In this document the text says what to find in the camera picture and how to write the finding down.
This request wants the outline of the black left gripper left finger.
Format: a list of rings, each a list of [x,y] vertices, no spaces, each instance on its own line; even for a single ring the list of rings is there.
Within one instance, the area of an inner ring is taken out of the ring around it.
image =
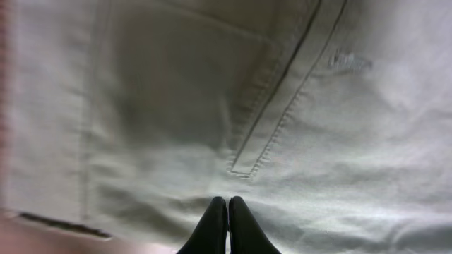
[[[225,254],[227,232],[226,202],[221,197],[214,197],[177,254]]]

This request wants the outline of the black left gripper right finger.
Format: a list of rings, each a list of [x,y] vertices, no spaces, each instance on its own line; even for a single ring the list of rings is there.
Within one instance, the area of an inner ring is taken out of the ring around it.
[[[239,196],[229,202],[231,254],[280,254]]]

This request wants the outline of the khaki beige shorts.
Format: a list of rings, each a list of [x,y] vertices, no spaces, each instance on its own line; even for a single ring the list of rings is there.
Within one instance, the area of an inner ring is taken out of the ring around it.
[[[180,248],[451,252],[451,2],[12,1],[4,209]]]

